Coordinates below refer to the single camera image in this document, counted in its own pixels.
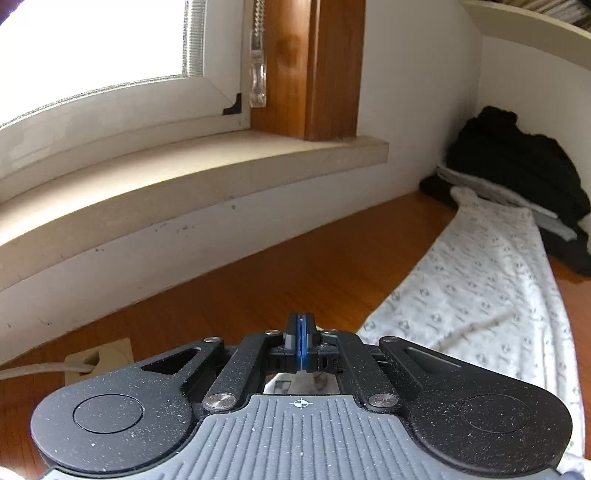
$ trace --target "wooden floor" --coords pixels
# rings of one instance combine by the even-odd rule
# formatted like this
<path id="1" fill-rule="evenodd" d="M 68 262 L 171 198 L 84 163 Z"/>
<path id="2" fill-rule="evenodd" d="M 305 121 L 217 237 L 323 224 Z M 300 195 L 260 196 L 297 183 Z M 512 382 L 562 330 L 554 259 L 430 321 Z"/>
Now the wooden floor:
<path id="1" fill-rule="evenodd" d="M 414 193 L 321 227 L 156 295 L 43 345 L 8 367 L 59 362 L 129 337 L 141 360 L 210 335 L 238 343 L 282 329 L 289 312 L 356 331 L 425 254 L 454 211 Z M 591 411 L 591 281 L 553 262 L 573 326 L 585 407 Z M 39 401 L 61 374 L 0 382 L 0 465 L 34 479 L 44 465 L 28 435 Z M 587 454 L 591 452 L 587 443 Z"/>

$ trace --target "white blanket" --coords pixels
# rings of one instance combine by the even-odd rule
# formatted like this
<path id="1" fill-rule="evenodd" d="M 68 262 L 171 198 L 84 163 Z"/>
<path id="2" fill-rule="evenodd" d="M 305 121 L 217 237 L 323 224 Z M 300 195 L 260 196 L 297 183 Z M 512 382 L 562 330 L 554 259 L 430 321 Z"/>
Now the white blanket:
<path id="1" fill-rule="evenodd" d="M 549 390 L 573 419 L 559 470 L 583 471 L 573 337 L 532 213 L 467 188 L 454 187 L 452 195 L 456 217 L 359 336 L 365 343 L 399 336 Z"/>

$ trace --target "gray rubber pad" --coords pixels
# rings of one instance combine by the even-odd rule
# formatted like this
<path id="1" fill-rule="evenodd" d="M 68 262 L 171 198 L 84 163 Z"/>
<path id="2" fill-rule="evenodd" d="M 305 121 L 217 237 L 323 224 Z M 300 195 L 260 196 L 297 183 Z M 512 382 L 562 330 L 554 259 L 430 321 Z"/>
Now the gray rubber pad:
<path id="1" fill-rule="evenodd" d="M 44 477 L 75 478 L 58 471 Z M 413 442 L 398 418 L 367 412 L 350 395 L 255 395 L 237 412 L 207 417 L 178 454 L 124 478 L 482 479 L 433 459 Z M 559 474 L 548 469 L 521 478 L 554 480 Z"/>

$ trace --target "shelf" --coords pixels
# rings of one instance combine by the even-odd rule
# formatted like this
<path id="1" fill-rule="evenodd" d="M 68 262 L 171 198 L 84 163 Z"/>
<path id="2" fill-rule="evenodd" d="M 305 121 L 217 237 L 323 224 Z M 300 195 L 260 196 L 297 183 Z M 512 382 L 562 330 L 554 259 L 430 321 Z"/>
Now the shelf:
<path id="1" fill-rule="evenodd" d="M 523 8 L 482 0 L 461 3 L 483 35 L 534 47 L 591 70 L 591 33 Z"/>

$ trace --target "window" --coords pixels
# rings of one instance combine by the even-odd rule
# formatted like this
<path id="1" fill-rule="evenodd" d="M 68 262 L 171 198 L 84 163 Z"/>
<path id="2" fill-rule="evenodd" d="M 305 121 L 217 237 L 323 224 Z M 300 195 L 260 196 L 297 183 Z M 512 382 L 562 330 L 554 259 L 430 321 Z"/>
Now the window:
<path id="1" fill-rule="evenodd" d="M 0 180 L 44 163 L 22 190 L 246 128 L 243 10 L 238 0 L 24 0 L 0 25 Z"/>

